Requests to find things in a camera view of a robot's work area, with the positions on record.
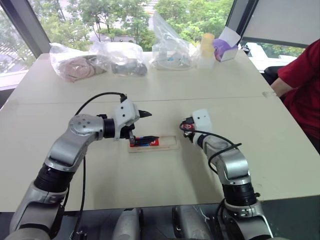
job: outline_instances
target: window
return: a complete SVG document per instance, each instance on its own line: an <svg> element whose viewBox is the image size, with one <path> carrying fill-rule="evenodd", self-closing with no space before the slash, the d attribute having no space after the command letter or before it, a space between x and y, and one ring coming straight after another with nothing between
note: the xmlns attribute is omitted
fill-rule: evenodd
<svg viewBox="0 0 320 240"><path fill-rule="evenodd" d="M36 59L2 7L0 7L0 31L0 77L28 70Z"/></svg>
<svg viewBox="0 0 320 240"><path fill-rule="evenodd" d="M301 47L243 40L240 41L240 45L250 49L248 56L261 72L271 66L285 66L295 60L305 50Z"/></svg>
<svg viewBox="0 0 320 240"><path fill-rule="evenodd" d="M186 41L204 33L216 37L225 27L234 0L29 0L51 42L88 50L92 41L134 42L152 50L149 23L155 10Z"/></svg>

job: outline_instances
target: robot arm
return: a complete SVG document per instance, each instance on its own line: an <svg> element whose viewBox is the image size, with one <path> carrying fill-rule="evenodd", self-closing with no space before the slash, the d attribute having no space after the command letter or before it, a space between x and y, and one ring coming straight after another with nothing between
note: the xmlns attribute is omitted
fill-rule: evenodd
<svg viewBox="0 0 320 240"><path fill-rule="evenodd" d="M54 238L64 213L61 202L88 146L103 138L125 138L131 144L139 145L139 140L132 133L134 123L148 116L151 116L149 112L138 110L129 99L115 108L113 118L107 118L105 114L74 116L65 133L53 144L38 176L27 189L11 219L11 235L6 240Z"/></svg>
<svg viewBox="0 0 320 240"><path fill-rule="evenodd" d="M211 161L223 188L225 197L223 204L229 215L229 221L225 226L227 232L233 233L235 239L272 238L269 224L257 200L259 194L254 192L251 183L245 156L238 148L233 148L230 142L197 132L212 132L210 116L206 109L193 112L192 117L182 122L183 125L189 127L189 130L182 128L184 136L189 137L193 144L200 147L208 159L221 150L231 148L215 156Z"/></svg>

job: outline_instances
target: person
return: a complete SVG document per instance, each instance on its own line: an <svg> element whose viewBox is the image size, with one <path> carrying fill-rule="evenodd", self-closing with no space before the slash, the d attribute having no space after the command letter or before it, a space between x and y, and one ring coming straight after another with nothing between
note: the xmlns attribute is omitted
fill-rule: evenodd
<svg viewBox="0 0 320 240"><path fill-rule="evenodd" d="M271 84L278 97L320 153L320 39L278 70Z"/></svg>

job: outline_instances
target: plastic bag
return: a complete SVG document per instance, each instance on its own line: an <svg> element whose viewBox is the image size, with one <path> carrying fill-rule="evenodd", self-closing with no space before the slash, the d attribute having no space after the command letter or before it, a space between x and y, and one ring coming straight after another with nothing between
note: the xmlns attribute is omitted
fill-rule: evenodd
<svg viewBox="0 0 320 240"><path fill-rule="evenodd" d="M157 43L152 46L151 65L161 70L188 70L195 66L196 48L179 37L157 13L153 15L153 30Z"/></svg>
<svg viewBox="0 0 320 240"><path fill-rule="evenodd" d="M122 76L144 76L143 49L132 42L94 42L90 53L97 54L96 65L107 72Z"/></svg>
<svg viewBox="0 0 320 240"><path fill-rule="evenodd" d="M56 74L66 81L75 82L105 72L96 64L96 54L72 49L59 43L50 45L51 65Z"/></svg>

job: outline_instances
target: purple object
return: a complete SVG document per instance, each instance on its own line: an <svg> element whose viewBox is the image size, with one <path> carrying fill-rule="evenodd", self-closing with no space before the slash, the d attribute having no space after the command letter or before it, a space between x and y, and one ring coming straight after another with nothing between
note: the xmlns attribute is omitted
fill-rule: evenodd
<svg viewBox="0 0 320 240"><path fill-rule="evenodd" d="M237 45L234 45L233 47L231 47L226 41L219 39L219 38L217 38L213 41L213 46L214 46L215 58L219 62L221 62L221 59L222 59L225 51L228 51L231 49L238 49Z"/></svg>

